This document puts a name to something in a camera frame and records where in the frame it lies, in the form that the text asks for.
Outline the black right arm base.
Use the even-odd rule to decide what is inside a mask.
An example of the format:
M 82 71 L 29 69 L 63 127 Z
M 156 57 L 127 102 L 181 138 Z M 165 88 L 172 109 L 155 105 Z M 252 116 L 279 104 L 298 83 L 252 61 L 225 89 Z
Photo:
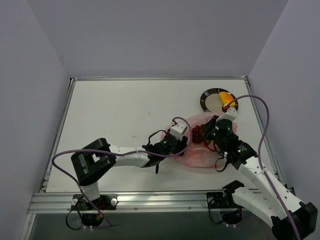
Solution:
M 237 205 L 233 200 L 229 200 L 222 191 L 207 192 L 206 204 L 208 208 L 209 219 L 215 225 L 234 226 L 234 228 L 243 222 L 243 207 Z M 219 220 L 214 220 L 211 211 L 219 210 Z

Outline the yellow fake mango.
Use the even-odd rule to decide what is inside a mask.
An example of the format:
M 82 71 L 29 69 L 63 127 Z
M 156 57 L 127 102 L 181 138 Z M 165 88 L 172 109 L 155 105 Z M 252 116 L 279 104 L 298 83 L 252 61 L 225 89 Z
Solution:
M 230 93 L 230 92 L 227 92 L 227 91 L 221 91 L 219 93 L 219 98 L 220 98 L 220 101 L 223 105 L 227 105 L 229 104 L 231 101 L 234 100 L 234 97 L 233 95 Z

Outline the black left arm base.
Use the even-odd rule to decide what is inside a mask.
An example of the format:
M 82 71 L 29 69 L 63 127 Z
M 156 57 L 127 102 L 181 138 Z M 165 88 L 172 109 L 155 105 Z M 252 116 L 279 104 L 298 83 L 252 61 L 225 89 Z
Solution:
M 72 230 L 83 228 L 104 229 L 111 228 L 113 225 L 110 220 L 106 220 L 104 214 L 96 211 L 96 208 L 103 211 L 114 211 L 117 208 L 118 196 L 116 194 L 101 194 L 99 198 L 92 200 L 90 204 L 82 194 L 75 194 L 71 201 L 69 212 L 65 218 L 65 223 Z M 79 216 L 80 226 L 71 227 L 68 217 L 72 212 Z

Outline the red fake grape bunch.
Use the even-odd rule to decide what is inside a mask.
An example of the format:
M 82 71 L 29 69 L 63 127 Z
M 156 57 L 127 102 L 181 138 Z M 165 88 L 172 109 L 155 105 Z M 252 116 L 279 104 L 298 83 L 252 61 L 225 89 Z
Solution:
M 201 144 L 203 142 L 203 129 L 201 125 L 196 125 L 192 128 L 192 142 Z

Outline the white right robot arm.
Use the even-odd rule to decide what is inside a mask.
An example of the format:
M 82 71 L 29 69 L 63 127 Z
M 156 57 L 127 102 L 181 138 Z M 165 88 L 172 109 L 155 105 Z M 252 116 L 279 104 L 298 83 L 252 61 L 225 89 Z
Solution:
M 226 163 L 245 176 L 259 191 L 251 192 L 234 180 L 222 188 L 227 206 L 241 206 L 264 221 L 278 240 L 303 240 L 317 225 L 318 210 L 292 194 L 260 160 L 256 151 L 239 139 L 233 122 L 217 115 L 201 125 L 204 141 L 212 142 L 224 154 Z

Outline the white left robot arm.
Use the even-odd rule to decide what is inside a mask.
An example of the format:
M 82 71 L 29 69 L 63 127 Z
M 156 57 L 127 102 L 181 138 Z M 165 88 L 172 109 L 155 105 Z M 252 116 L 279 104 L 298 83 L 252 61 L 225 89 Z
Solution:
M 85 194 L 83 204 L 90 210 L 100 206 L 101 193 L 98 180 L 112 167 L 133 166 L 150 168 L 155 166 L 155 173 L 159 172 L 159 164 L 170 155 L 182 156 L 188 143 L 188 137 L 177 137 L 167 132 L 164 138 L 155 144 L 150 142 L 137 149 L 116 147 L 99 138 L 84 149 L 109 151 L 117 155 L 105 153 L 79 152 L 71 156 L 71 162 L 76 173 L 80 188 Z

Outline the pink plastic bag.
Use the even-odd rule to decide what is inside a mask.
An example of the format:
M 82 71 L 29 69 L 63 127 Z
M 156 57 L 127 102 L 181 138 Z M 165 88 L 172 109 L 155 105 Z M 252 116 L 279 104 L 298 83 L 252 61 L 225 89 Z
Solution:
M 223 114 L 223 112 L 204 112 L 188 117 L 186 120 L 192 129 L 196 125 L 201 126 L 208 123 L 214 115 L 221 116 Z M 194 144 L 192 142 L 183 156 L 176 156 L 174 159 L 180 165 L 190 168 L 214 168 L 221 170 L 224 167 L 226 160 L 214 151 L 215 149 L 218 149 L 218 147 L 213 145 L 213 142 L 212 148 L 206 147 L 205 142 L 204 138 L 203 142 L 200 144 Z

